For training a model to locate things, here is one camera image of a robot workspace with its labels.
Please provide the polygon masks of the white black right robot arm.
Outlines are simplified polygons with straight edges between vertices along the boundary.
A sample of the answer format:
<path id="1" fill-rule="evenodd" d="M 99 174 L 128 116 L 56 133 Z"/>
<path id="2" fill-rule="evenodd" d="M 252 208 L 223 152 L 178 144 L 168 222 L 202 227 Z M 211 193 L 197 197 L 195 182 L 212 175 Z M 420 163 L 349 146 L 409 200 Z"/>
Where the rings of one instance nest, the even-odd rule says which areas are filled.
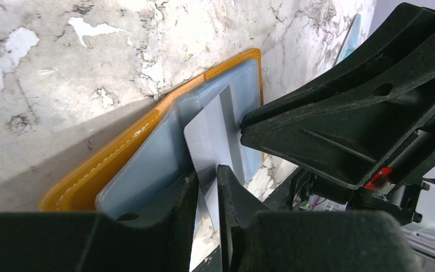
<path id="1" fill-rule="evenodd" d="M 292 196 L 385 211 L 435 237 L 435 10 L 399 4 L 347 58 L 241 129 L 244 146 L 304 170 Z"/>

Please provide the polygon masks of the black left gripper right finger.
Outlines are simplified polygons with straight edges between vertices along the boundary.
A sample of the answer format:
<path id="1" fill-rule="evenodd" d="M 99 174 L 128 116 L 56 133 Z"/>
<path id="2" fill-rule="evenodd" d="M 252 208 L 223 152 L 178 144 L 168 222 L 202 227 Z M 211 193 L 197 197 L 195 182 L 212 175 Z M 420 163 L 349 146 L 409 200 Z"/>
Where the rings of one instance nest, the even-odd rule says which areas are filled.
<path id="1" fill-rule="evenodd" d="M 223 271 L 419 271 L 398 222 L 380 211 L 273 211 L 217 167 Z"/>

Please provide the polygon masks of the light blue card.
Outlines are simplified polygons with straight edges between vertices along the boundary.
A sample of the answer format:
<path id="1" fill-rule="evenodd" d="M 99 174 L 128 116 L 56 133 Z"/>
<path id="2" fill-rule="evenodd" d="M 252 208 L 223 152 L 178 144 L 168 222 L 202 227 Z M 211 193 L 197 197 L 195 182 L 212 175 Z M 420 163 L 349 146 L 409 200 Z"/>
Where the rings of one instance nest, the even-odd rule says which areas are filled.
<path id="1" fill-rule="evenodd" d="M 184 128 L 228 85 L 233 88 L 234 115 L 246 178 L 241 183 L 249 181 L 262 164 L 261 152 L 240 143 L 240 123 L 244 115 L 261 103 L 259 64 L 254 59 L 178 98 L 151 135 L 97 195 L 97 209 L 112 218 L 135 211 L 193 166 Z M 208 215 L 202 191 L 201 196 L 201 212 Z"/>

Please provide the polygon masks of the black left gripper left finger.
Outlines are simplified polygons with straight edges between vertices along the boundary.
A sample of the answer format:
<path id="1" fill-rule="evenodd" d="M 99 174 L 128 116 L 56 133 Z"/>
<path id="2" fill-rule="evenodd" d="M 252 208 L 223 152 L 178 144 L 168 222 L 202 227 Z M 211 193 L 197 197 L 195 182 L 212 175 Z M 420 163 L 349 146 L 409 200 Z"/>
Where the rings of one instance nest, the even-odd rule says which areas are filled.
<path id="1" fill-rule="evenodd" d="M 139 211 L 0 212 L 0 271 L 188 271 L 198 179 L 183 174 Z"/>

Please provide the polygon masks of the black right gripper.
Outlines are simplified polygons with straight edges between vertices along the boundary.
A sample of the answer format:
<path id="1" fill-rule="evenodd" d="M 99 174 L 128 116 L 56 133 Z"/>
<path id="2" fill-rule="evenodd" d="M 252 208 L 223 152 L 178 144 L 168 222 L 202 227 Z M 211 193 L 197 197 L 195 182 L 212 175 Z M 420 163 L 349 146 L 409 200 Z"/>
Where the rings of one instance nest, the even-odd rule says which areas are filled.
<path id="1" fill-rule="evenodd" d="M 244 146 L 300 166 L 290 210 L 318 195 L 421 223 L 418 201 L 435 184 L 435 10 L 401 3 L 336 66 L 248 113 L 241 131 Z"/>

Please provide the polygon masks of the white silver card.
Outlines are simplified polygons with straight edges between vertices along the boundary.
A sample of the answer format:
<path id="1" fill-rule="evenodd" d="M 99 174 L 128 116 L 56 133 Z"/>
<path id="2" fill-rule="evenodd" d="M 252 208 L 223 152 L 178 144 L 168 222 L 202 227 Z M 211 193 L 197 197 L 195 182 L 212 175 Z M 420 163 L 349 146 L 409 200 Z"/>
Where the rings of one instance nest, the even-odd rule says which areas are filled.
<path id="1" fill-rule="evenodd" d="M 197 172 L 212 226 L 218 230 L 218 165 L 228 165 L 239 182 L 245 182 L 238 142 L 232 86 L 226 86 L 184 128 L 184 136 Z"/>

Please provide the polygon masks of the tan leather card holder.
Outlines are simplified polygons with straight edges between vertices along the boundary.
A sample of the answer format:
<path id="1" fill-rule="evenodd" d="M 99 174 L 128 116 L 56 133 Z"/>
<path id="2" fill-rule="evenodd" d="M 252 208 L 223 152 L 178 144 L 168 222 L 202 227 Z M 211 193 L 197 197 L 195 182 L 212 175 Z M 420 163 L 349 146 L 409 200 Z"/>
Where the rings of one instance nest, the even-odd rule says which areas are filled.
<path id="1" fill-rule="evenodd" d="M 178 98 L 247 60 L 256 60 L 260 63 L 261 58 L 260 49 L 248 49 L 171 90 L 143 117 L 56 182 L 41 197 L 39 210 L 44 212 L 95 210 L 97 194 L 130 160 Z"/>

